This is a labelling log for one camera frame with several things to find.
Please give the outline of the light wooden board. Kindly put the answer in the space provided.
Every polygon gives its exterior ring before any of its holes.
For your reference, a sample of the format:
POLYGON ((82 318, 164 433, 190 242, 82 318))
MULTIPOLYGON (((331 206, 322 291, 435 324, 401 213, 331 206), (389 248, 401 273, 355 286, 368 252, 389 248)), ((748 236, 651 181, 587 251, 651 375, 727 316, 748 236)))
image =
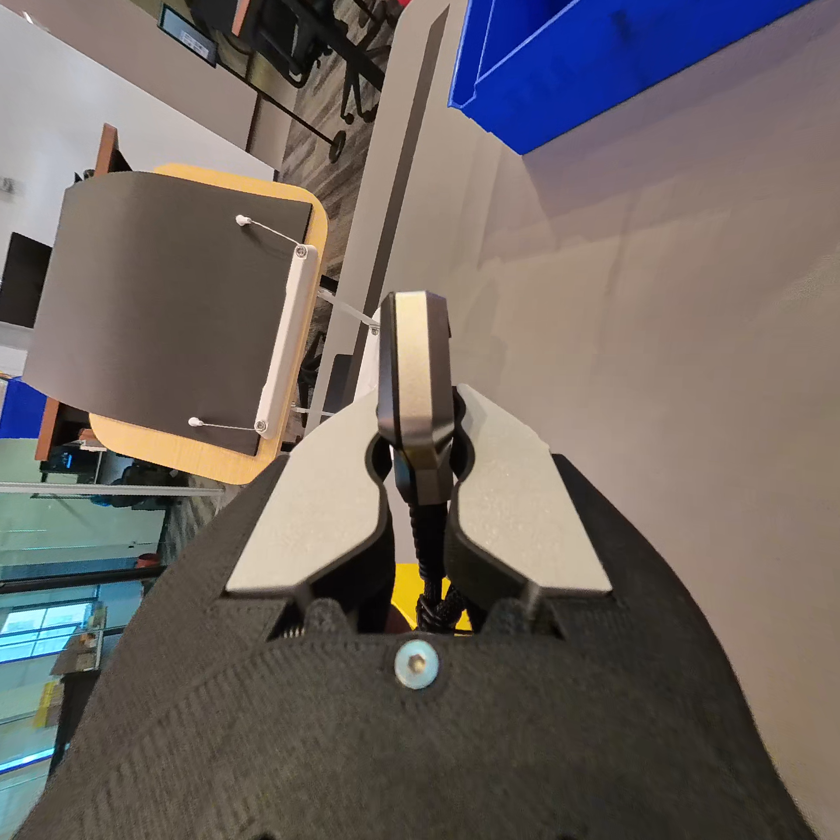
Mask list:
POLYGON ((313 269, 314 277, 304 287, 301 311, 291 319, 290 372, 287 383, 280 388, 280 425, 272 437, 263 438, 254 456, 246 456, 228 449, 203 443, 188 437, 157 432, 142 426, 113 420, 90 413, 91 428, 98 439, 115 451, 135 458, 141 458, 179 469, 196 476, 216 480, 229 485, 245 485, 257 477, 280 453, 280 446, 287 420, 291 412, 292 387, 304 353, 304 342, 319 285, 320 269, 327 244, 329 221, 320 201, 302 187, 266 181, 260 178, 214 171, 206 167, 166 163, 154 168, 154 173, 180 177, 191 182, 236 190, 246 194, 268 196, 275 200, 295 200, 311 205, 311 216, 305 243, 318 251, 313 269))

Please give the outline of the yellow object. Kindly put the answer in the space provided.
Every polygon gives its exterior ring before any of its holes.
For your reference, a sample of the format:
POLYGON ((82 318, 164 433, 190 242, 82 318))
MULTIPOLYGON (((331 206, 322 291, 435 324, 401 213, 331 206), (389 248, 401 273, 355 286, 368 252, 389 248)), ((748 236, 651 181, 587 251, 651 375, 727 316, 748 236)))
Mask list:
MULTIPOLYGON (((446 596, 450 586, 448 577, 444 577, 442 594, 446 596)), ((417 600, 424 591, 424 581, 416 563, 397 563, 395 582, 392 592, 392 605, 402 615, 410 631, 417 629, 417 600)), ((456 624, 456 635, 471 635, 473 628, 466 609, 456 624)))

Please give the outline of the black office chair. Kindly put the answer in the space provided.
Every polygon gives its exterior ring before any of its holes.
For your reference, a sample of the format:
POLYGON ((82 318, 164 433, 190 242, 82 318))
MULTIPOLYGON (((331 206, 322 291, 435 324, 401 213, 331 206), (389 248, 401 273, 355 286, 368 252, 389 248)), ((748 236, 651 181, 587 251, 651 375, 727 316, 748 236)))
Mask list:
POLYGON ((389 45, 374 46, 384 26, 394 28, 397 17, 387 2, 354 2, 362 13, 364 34, 354 43, 344 21, 334 11, 335 2, 237 1, 232 34, 244 41, 296 89, 303 88, 312 69, 330 54, 345 66, 340 117, 351 124, 375 120, 378 106, 364 110, 361 83, 382 91, 385 71, 374 61, 386 56, 389 45))

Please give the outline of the framed wall sign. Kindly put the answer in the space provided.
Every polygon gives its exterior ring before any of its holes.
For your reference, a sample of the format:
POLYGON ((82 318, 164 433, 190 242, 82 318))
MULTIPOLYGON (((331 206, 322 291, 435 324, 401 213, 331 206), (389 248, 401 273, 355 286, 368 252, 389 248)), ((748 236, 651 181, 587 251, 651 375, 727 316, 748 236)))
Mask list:
POLYGON ((167 3, 161 4, 158 29, 211 68, 217 66, 217 43, 167 3))

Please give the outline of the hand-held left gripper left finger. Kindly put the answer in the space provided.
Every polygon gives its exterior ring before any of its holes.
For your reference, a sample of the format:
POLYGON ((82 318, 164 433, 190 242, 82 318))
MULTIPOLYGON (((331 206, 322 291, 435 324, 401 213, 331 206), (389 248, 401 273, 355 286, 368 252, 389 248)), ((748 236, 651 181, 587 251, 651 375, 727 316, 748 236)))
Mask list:
POLYGON ((225 584, 240 601, 319 599, 388 613, 394 533, 384 477, 389 444, 376 402, 353 402, 294 448, 225 584))

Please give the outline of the black curved sheet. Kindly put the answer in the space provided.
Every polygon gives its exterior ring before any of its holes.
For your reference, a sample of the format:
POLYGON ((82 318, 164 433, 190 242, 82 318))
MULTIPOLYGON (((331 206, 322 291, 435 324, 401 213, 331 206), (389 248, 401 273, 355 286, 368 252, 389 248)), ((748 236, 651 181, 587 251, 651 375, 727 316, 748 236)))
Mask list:
POLYGON ((151 172, 69 186, 24 381, 89 415, 255 456, 312 204, 151 172))

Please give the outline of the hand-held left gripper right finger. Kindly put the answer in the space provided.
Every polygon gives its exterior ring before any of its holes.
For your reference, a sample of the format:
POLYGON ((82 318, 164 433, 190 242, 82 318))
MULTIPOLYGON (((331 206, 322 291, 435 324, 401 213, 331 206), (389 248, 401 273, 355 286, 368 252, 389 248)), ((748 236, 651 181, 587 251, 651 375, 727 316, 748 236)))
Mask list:
POLYGON ((450 582, 486 613, 504 599, 533 613, 547 598, 611 594, 550 447, 470 385, 456 391, 465 461, 448 512, 450 582))

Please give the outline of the blue plastic bin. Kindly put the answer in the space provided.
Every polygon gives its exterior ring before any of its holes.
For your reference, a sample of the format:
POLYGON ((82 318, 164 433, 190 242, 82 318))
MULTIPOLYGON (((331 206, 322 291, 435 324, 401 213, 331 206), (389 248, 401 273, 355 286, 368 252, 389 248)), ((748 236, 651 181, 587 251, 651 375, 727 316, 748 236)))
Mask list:
POLYGON ((525 155, 806 1, 470 1, 448 106, 525 155))

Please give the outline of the black monitor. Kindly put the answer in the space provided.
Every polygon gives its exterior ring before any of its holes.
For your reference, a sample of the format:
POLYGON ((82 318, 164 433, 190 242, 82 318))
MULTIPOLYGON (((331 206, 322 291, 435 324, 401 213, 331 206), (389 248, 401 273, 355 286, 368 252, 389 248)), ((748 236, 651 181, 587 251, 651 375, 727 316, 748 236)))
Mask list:
POLYGON ((35 326, 52 249, 23 234, 10 235, 1 284, 1 321, 35 326))

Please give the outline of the black wheeled stand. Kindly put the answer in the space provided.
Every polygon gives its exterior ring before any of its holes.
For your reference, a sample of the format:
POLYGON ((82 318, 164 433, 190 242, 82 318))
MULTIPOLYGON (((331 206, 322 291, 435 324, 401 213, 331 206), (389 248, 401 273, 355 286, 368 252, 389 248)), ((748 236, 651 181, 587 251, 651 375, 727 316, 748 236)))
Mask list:
POLYGON ((247 153, 251 153, 256 137, 256 129, 257 129, 257 122, 259 120, 259 113, 261 110, 261 106, 264 102, 267 102, 269 105, 274 107, 276 110, 280 111, 282 114, 288 116, 291 121, 294 123, 299 124, 302 126, 303 129, 310 132, 314 137, 318 140, 326 143, 329 147, 328 152, 328 160, 331 164, 336 164, 340 160, 342 153, 344 151, 346 142, 347 142, 347 133, 340 129, 334 135, 329 136, 325 132, 320 129, 317 129, 313 126, 309 121, 305 120, 299 113, 295 112, 285 104, 281 103, 279 100, 274 98, 270 95, 267 91, 256 85, 252 78, 251 78, 251 65, 252 59, 254 57, 250 56, 248 58, 248 62, 246 62, 246 70, 244 73, 238 73, 235 68, 230 66, 228 63, 224 62, 223 60, 219 59, 217 61, 217 67, 222 68, 228 74, 230 74, 234 79, 237 81, 242 82, 247 89, 251 90, 255 93, 255 107, 250 118, 250 123, 248 127, 248 135, 245 144, 245 151, 247 153))

